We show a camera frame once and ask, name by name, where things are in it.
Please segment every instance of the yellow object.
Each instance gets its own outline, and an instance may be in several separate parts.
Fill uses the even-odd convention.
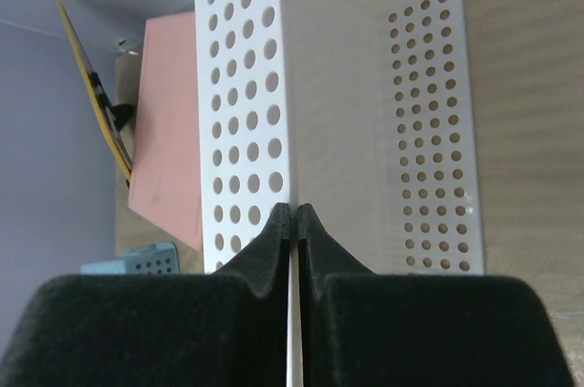
[[[57,3],[58,12],[61,14],[61,19],[63,25],[65,25],[65,30],[67,31],[67,37],[71,48],[73,49],[73,54],[75,55],[75,60],[77,61],[79,72],[81,72],[81,77],[85,83],[85,88],[89,94],[89,100],[91,101],[91,106],[98,119],[99,127],[103,133],[103,137],[111,150],[113,157],[120,166],[121,170],[126,177],[126,180],[131,178],[131,160],[130,156],[126,152],[126,148],[121,140],[120,134],[116,130],[114,124],[114,116],[111,112],[111,105],[108,101],[108,97],[101,87],[101,83],[97,78],[97,73],[93,70],[91,63],[89,63],[88,56],[79,42],[79,38],[75,29],[71,25],[71,21],[67,16],[65,7],[61,2]]]

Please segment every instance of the wooden surface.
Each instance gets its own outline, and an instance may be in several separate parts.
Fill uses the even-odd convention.
[[[465,11],[487,272],[538,293],[584,385],[584,0],[465,0]],[[118,249],[162,240],[124,188]],[[181,249],[186,269],[201,261]]]

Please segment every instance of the white wall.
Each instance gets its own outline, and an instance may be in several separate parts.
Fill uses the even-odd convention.
[[[88,54],[112,94],[115,56]],[[0,355],[41,283],[114,243],[114,162],[68,42],[0,25]]]

